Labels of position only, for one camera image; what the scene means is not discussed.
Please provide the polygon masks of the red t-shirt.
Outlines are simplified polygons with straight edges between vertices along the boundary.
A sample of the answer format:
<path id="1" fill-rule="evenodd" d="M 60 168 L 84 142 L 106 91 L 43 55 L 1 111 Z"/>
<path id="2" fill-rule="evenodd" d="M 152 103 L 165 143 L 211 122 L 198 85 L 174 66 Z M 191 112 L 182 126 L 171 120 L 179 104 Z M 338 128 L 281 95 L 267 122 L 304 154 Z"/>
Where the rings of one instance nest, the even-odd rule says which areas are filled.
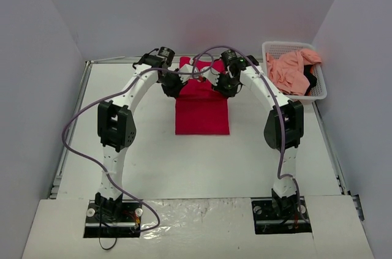
<path id="1" fill-rule="evenodd" d="M 228 102 L 209 81 L 190 79 L 175 102 L 176 135 L 229 135 Z"/>

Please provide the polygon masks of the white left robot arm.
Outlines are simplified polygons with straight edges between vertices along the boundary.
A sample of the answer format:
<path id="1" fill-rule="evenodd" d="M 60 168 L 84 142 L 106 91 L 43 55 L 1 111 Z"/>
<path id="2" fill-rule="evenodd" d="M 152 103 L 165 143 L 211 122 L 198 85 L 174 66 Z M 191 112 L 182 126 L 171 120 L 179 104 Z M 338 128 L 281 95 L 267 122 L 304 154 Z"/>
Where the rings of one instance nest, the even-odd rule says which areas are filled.
<path id="1" fill-rule="evenodd" d="M 123 214 L 123 193 L 116 186 L 122 186 L 124 159 L 136 137 L 133 113 L 138 103 L 155 83 L 160 83 L 164 93 L 174 98 L 186 85 L 179 75 L 167 71 L 174 55 L 175 52 L 167 47 L 160 47 L 157 54 L 144 54 L 134 65 L 134 74 L 122 88 L 122 94 L 98 105 L 97 133 L 104 149 L 107 171 L 102 173 L 95 204 L 102 207 L 101 214 L 109 221 L 116 221 Z"/>

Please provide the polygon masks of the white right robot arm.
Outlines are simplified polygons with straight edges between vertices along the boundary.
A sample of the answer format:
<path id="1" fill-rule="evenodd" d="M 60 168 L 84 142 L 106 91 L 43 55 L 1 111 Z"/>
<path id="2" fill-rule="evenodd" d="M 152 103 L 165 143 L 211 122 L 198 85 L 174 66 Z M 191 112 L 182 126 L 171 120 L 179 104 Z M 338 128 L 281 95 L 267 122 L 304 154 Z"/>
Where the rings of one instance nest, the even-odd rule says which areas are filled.
<path id="1" fill-rule="evenodd" d="M 296 154 L 304 135 L 304 107 L 278 90 L 251 57 L 240 57 L 234 50 L 220 56 L 224 72 L 220 73 L 213 89 L 226 97 L 233 97 L 237 87 L 246 87 L 268 110 L 263 135 L 266 144 L 279 151 L 277 175 L 271 189 L 273 214 L 285 218 L 298 206 Z"/>

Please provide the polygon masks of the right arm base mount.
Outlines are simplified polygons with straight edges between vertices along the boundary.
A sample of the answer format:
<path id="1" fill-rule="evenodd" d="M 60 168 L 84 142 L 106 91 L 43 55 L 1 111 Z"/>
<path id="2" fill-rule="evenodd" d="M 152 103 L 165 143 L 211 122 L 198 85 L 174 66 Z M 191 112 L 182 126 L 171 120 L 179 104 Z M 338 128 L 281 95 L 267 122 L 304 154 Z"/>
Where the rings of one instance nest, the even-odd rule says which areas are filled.
<path id="1" fill-rule="evenodd" d="M 283 199 L 263 197 L 251 199 L 256 235 L 289 235 L 311 233 L 312 226 L 304 197 Z"/>

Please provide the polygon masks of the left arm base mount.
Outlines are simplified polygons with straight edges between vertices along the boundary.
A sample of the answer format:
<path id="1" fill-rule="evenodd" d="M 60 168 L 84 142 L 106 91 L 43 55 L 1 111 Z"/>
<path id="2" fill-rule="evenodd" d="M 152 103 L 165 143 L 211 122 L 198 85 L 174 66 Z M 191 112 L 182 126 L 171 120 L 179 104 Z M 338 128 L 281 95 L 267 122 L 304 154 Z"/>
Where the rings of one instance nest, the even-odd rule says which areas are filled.
<path id="1" fill-rule="evenodd" d="M 120 210 L 111 214 L 100 210 L 89 201 L 84 227 L 84 238 L 139 238 L 142 205 L 132 200 L 123 201 Z"/>

